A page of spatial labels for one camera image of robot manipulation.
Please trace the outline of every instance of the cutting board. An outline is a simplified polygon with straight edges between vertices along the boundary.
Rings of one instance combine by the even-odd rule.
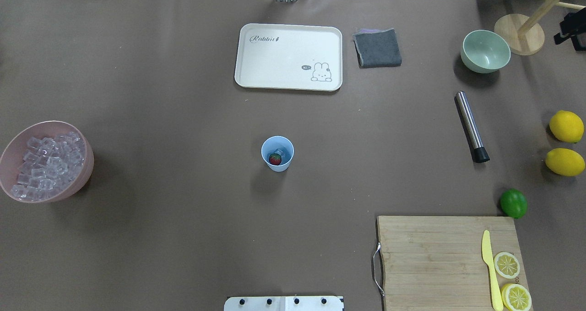
[[[379,216],[377,228],[386,311],[491,311],[481,254],[486,229],[493,256],[510,252],[521,264],[515,279],[497,274],[499,287],[516,282],[529,289],[512,218]]]

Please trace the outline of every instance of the green bowl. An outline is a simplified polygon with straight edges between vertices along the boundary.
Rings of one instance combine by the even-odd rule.
[[[473,31],[466,35],[460,50],[462,62],[476,73],[492,73],[505,67],[511,59],[507,42],[491,31]]]

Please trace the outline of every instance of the blue cup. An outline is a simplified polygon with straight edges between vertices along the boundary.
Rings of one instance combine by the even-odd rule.
[[[280,165],[274,165],[268,161],[268,157],[273,153],[281,155]],[[293,155],[295,154],[295,148],[293,148],[293,144],[287,138],[282,136],[272,136],[262,144],[260,154],[270,169],[280,172],[289,168],[291,159],[293,159]]]

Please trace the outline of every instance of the knife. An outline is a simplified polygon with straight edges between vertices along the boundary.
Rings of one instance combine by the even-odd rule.
[[[494,270],[494,260],[492,259],[492,247],[490,246],[490,232],[484,231],[482,235],[482,260],[488,265],[490,276],[490,297],[492,298],[492,308],[495,311],[503,311],[503,299],[500,297],[499,283],[496,281],[496,271]]]

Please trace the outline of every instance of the yellow lemon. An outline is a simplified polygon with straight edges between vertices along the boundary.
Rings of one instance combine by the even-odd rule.
[[[529,290],[520,284],[505,284],[500,296],[503,304],[511,311],[528,311],[531,309]]]
[[[558,111],[551,117],[550,129],[563,142],[579,142],[584,134],[582,119],[571,111]]]
[[[494,269],[503,278],[515,279],[521,272],[521,265],[515,255],[508,252],[500,252],[494,257]]]
[[[546,166],[562,176],[576,176],[584,171],[584,158],[567,148],[554,148],[546,155]]]

